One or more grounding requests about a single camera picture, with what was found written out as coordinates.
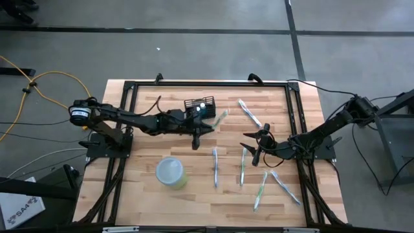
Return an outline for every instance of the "yellow cable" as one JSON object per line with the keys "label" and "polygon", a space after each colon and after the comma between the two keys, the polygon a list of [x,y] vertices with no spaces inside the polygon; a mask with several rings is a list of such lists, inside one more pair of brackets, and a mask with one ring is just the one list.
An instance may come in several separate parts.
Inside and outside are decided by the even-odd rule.
{"label": "yellow cable", "polygon": [[[67,73],[65,73],[65,72],[60,72],[60,71],[49,71],[49,72],[44,72],[43,74],[39,74],[39,75],[37,75],[36,77],[34,77],[33,79],[30,79],[17,65],[14,65],[14,63],[12,63],[11,61],[9,61],[8,59],[6,59],[5,57],[3,57],[3,56],[0,56],[0,58],[1,59],[3,59],[3,60],[5,60],[7,63],[9,63],[9,64],[11,64],[11,66],[13,66],[14,68],[16,68],[24,77],[26,77],[27,78],[27,80],[29,81],[29,82],[34,82],[36,79],[38,79],[38,78],[40,78],[40,77],[42,77],[42,76],[44,76],[44,75],[46,75],[46,74],[64,74],[64,75],[66,75],[66,76],[68,76],[68,77],[71,77],[71,78],[73,78],[73,79],[75,79],[78,83],[80,83],[80,85],[82,85],[82,87],[85,89],[85,91],[86,91],[86,93],[88,94],[88,96],[89,97],[91,97],[91,94],[90,94],[90,92],[88,91],[88,88],[86,88],[86,86],[82,83],[82,81],[79,79],[79,78],[77,78],[77,77],[75,77],[75,76],[73,76],[73,75],[71,75],[71,74],[67,74]],[[45,96],[36,86],[34,86],[34,89],[39,93],[39,95],[42,97],[42,98],[44,98],[44,99],[46,99],[46,100],[48,100],[48,101],[50,101],[50,102],[53,102],[53,103],[55,103],[55,104],[58,104],[59,106],[62,106],[62,107],[64,107],[65,109],[67,109],[67,107],[65,106],[65,105],[63,105],[63,104],[61,104],[61,103],[59,103],[58,101],[56,101],[56,100],[53,100],[53,99],[51,99],[51,98],[49,98],[49,97],[47,97],[47,96]],[[23,109],[23,105],[24,105],[24,103],[25,103],[25,99],[26,99],[26,96],[27,96],[27,94],[26,93],[24,93],[23,94],[23,97],[22,97],[22,99],[21,99],[21,102],[20,102],[20,107],[19,107],[19,111],[17,112],[17,115],[16,115],[16,118],[14,119],[14,121],[13,121],[13,124],[7,129],[7,131],[6,131],[6,133],[2,136],[2,137],[0,137],[0,142],[4,139],[4,137],[7,135],[7,133],[15,126],[15,124],[16,124],[16,122],[19,120],[19,118],[20,118],[20,115],[21,115],[21,111],[22,111],[22,109]]]}

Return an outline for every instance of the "plastic cup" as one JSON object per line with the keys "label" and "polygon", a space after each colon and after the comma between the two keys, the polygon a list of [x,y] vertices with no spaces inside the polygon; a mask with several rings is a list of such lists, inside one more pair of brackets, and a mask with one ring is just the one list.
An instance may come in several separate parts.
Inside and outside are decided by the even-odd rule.
{"label": "plastic cup", "polygon": [[182,188],[188,180],[181,161],[174,157],[162,159],[157,165],[155,175],[162,184],[175,190]]}

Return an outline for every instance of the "wooden table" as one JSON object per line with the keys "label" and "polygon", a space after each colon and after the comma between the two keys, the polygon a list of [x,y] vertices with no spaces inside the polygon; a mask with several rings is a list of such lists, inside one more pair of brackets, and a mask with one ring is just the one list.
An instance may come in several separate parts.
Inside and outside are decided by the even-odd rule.
{"label": "wooden table", "polygon": [[[102,102],[119,106],[124,81],[108,80]],[[316,88],[302,83],[300,91],[307,127],[308,130],[312,130],[323,123],[318,92]],[[135,112],[146,111],[159,95],[162,95],[160,108],[165,111],[184,109],[183,101],[190,98],[214,96],[217,116],[225,109],[230,109],[230,114],[213,133],[201,137],[201,146],[197,151],[191,149],[190,136],[151,137],[135,129],[133,150],[125,167],[117,225],[305,226],[303,206],[298,206],[271,176],[266,181],[259,210],[253,212],[253,204],[263,172],[269,169],[263,159],[258,167],[253,167],[251,157],[247,157],[245,184],[243,187],[239,185],[243,150],[239,143],[256,145],[254,139],[244,137],[242,133],[256,132],[257,128],[239,107],[237,99],[242,98],[262,124],[269,123],[276,140],[282,142],[291,134],[283,88],[139,87]],[[293,105],[297,113],[296,103],[294,102]],[[149,114],[156,113],[157,110],[153,109]],[[219,156],[217,189],[213,185],[212,148],[215,146],[218,147]],[[181,190],[171,190],[160,184],[155,177],[158,162],[168,156],[180,159],[188,174],[189,181]],[[269,164],[280,161],[279,158],[269,155],[266,160]],[[108,159],[97,159],[87,167],[74,221],[81,219],[101,194],[107,163]],[[296,162],[285,161],[275,170],[296,197],[301,199]],[[347,222],[335,171],[326,161],[316,161],[315,170],[321,196],[336,215]],[[311,194],[309,196],[312,215],[316,219],[314,201]],[[112,197],[109,197],[106,217],[110,213],[111,200]]]}

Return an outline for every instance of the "white cable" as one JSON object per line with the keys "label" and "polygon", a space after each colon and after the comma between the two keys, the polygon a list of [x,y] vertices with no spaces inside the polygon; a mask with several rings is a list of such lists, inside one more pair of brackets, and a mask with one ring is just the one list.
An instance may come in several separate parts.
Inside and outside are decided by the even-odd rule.
{"label": "white cable", "polygon": [[7,177],[7,178],[10,178],[10,177],[11,177],[13,174],[15,174],[16,172],[18,172],[18,171],[22,170],[23,168],[25,168],[25,167],[27,167],[27,166],[31,165],[32,163],[34,163],[34,162],[38,161],[39,159],[42,159],[42,158],[44,158],[44,157],[46,157],[46,156],[49,156],[49,155],[54,155],[54,154],[56,154],[56,153],[61,153],[61,152],[65,152],[65,151],[74,151],[74,150],[87,150],[87,149],[86,149],[86,148],[72,148],[72,149],[64,149],[64,150],[53,151],[53,152],[48,153],[48,154],[46,154],[46,155],[42,155],[42,156],[40,156],[39,158],[37,158],[37,159],[33,160],[32,162],[30,162],[30,163],[28,163],[28,164],[26,164],[26,165],[23,165],[22,167],[18,168],[16,171],[14,171],[14,172],[12,172],[10,175],[8,175],[8,177]]}

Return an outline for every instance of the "gray floor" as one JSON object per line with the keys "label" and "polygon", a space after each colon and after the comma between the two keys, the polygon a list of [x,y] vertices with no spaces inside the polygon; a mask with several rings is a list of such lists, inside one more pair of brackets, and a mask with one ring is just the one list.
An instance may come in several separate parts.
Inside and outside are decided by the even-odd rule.
{"label": "gray floor", "polygon": [[[41,26],[125,28],[238,28],[289,29],[282,0],[117,0],[39,1],[33,12]],[[412,31],[414,2],[409,0],[292,0],[298,30]],[[1,24],[14,23],[0,12]],[[368,98],[399,94],[413,88],[413,38],[300,36],[300,50],[308,80],[328,89],[358,93]],[[264,80],[296,78],[290,36],[218,34],[92,34],[57,32],[0,32],[0,54],[20,67],[38,74],[66,71],[81,78],[91,93],[102,98],[110,78],[154,78],[162,72],[167,79],[242,79],[251,72]],[[12,121],[21,99],[24,78],[0,78],[0,121]],[[84,98],[84,90],[73,80],[52,75],[39,80],[47,95],[70,105]],[[320,92],[327,116],[349,96]],[[387,100],[379,100],[384,105]],[[21,122],[56,122],[67,118],[59,106],[36,93],[27,98]],[[55,140],[86,136],[71,124],[16,126],[12,133]],[[356,129],[356,140],[380,179],[389,179],[379,136],[369,129]],[[393,187],[384,197],[353,145],[351,127],[335,136],[337,167],[350,223],[412,232],[414,229],[414,186]],[[0,175],[44,153],[77,148],[77,143],[54,143],[7,136],[0,142]],[[30,172],[62,159],[77,156],[62,153],[24,169]],[[70,164],[83,170],[84,158]],[[50,169],[30,174],[40,178]]]}

